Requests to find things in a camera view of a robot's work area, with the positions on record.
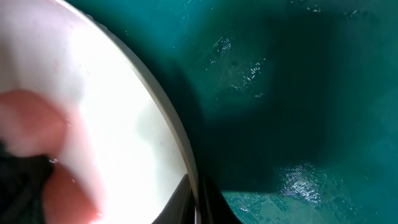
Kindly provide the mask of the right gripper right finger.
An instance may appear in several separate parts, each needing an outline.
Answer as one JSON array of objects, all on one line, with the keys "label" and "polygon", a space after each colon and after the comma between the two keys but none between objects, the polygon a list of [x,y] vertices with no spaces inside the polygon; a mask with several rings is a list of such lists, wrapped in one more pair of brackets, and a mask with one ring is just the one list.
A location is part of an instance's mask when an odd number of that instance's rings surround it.
[{"label": "right gripper right finger", "polygon": [[242,224],[216,184],[202,175],[199,183],[199,203],[203,224]]}]

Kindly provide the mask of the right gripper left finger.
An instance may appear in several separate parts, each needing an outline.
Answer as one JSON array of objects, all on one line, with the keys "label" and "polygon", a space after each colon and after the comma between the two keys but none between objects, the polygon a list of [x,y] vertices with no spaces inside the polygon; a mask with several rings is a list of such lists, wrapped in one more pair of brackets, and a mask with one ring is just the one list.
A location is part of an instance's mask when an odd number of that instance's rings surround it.
[{"label": "right gripper left finger", "polygon": [[188,175],[185,174],[159,216],[152,224],[194,224],[195,201]]}]

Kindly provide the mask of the white plate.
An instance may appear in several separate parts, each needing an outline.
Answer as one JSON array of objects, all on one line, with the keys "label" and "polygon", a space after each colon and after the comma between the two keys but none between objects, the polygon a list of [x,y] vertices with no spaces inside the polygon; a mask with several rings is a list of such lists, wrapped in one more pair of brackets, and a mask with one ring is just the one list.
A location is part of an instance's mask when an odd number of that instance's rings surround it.
[{"label": "white plate", "polygon": [[170,100],[143,62],[66,1],[1,1],[1,93],[34,92],[72,125],[65,160],[98,207],[93,223],[152,223],[198,173]]}]

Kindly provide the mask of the green and red sponge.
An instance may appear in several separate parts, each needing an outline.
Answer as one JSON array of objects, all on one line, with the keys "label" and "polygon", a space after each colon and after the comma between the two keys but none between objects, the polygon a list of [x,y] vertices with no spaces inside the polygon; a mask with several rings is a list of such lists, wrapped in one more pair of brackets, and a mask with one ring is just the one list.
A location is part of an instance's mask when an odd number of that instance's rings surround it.
[{"label": "green and red sponge", "polygon": [[1,223],[93,223],[100,210],[65,160],[72,125],[27,90],[1,93]]}]

